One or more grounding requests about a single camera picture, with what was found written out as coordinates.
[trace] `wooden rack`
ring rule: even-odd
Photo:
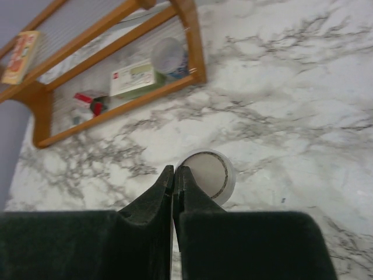
[[[46,7],[32,22],[30,22],[22,31],[34,30],[40,24],[45,22],[49,17],[53,17],[54,13],[60,9],[69,0],[55,0]],[[65,58],[73,54],[78,49],[92,41],[97,36],[104,33],[109,28],[113,27],[123,18],[129,16],[140,8],[150,9],[156,4],[156,0],[126,0],[114,10],[103,16],[95,24],[80,35],[65,44],[62,48],[56,51],[52,56],[45,59],[43,62],[35,66],[24,78],[24,81],[16,86],[9,86],[0,93],[0,102],[12,99],[22,102],[26,105],[34,115],[34,131],[33,143],[38,148],[46,148],[57,141],[65,139],[80,131],[86,130],[99,123],[107,121],[118,115],[135,109],[146,103],[152,102],[160,97],[178,91],[186,86],[195,83],[206,82],[205,62],[203,59],[202,42],[200,38],[200,30],[196,6],[193,0],[170,0],[171,6],[143,22],[138,27],[134,28],[127,34],[124,34],[108,46],[104,47],[91,57],[87,58],[77,66],[68,70],[61,76],[47,84],[37,81],[37,79],[49,71],[52,67],[59,64]],[[177,80],[171,84],[165,85],[153,92],[141,96],[129,103],[123,104],[115,109],[103,113],[89,121],[81,123],[66,131],[60,132],[51,136],[51,121],[53,111],[53,91],[75,76],[88,70],[93,65],[107,58],[109,55],[125,47],[134,40],[140,38],[144,34],[152,31],[156,27],[165,23],[169,19],[178,16],[185,30],[185,35],[188,43],[189,51],[189,75],[185,78]],[[8,54],[15,45],[16,37],[8,42],[3,49],[0,50],[0,60]]]

